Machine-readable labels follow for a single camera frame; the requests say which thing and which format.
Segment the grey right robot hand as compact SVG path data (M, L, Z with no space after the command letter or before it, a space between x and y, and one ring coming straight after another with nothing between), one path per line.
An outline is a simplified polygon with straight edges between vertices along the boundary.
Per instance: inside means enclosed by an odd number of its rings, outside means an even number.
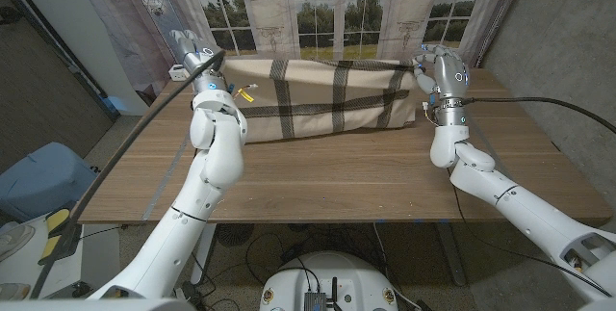
M461 57L449 47L423 44L423 53L413 59L413 71L420 89L438 96L443 108L463 108L470 85L470 73Z

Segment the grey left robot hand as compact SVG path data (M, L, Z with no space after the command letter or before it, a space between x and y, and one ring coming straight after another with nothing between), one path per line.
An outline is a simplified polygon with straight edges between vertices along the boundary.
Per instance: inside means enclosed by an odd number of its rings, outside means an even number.
M210 45L191 30L171 30L169 35L175 40L179 50L179 60L190 75L219 51L217 46ZM203 70L192 82L193 93L199 94L205 90L226 91L225 80L219 71L221 66L222 59L219 59Z

